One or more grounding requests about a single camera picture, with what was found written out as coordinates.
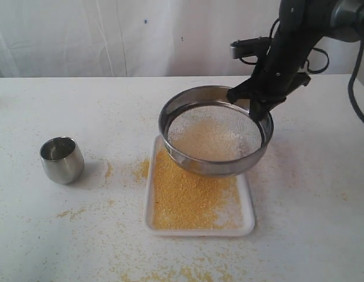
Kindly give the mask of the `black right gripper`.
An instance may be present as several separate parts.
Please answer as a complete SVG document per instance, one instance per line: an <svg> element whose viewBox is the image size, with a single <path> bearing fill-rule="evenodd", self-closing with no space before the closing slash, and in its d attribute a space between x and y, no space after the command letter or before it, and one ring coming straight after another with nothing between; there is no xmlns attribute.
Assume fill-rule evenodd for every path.
<svg viewBox="0 0 364 282"><path fill-rule="evenodd" d="M305 55L304 35L299 25L296 20L278 18L278 26L271 27L275 33L271 33L269 50L257 63L251 78L227 91L229 103L250 99L249 116L254 122L264 119L291 92L292 81Z"/></svg>

